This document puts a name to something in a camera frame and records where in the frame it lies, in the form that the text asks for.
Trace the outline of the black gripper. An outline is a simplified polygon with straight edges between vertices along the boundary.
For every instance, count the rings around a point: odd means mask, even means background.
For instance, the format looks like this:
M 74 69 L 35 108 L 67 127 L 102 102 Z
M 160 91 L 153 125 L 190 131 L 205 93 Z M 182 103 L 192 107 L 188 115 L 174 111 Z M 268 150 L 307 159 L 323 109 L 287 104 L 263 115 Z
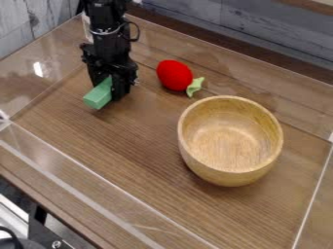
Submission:
M 138 65 L 130 58 L 132 40 L 129 27 L 122 27 L 111 33 L 95 33 L 94 43 L 83 43 L 82 61 L 87 65 L 93 86 L 97 87 L 113 76 L 113 100 L 121 100 L 136 85 Z

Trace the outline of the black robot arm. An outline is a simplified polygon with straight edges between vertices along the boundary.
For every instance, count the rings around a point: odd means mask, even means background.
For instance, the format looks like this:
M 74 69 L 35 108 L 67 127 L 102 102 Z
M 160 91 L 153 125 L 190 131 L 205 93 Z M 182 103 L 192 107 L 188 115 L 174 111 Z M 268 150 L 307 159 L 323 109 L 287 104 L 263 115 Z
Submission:
M 86 63 L 94 87 L 110 79 L 113 100 L 121 100 L 138 80 L 138 64 L 130 57 L 132 43 L 141 37 L 138 25 L 126 17 L 132 0 L 82 0 L 90 18 L 93 42 L 83 43 L 82 61 Z

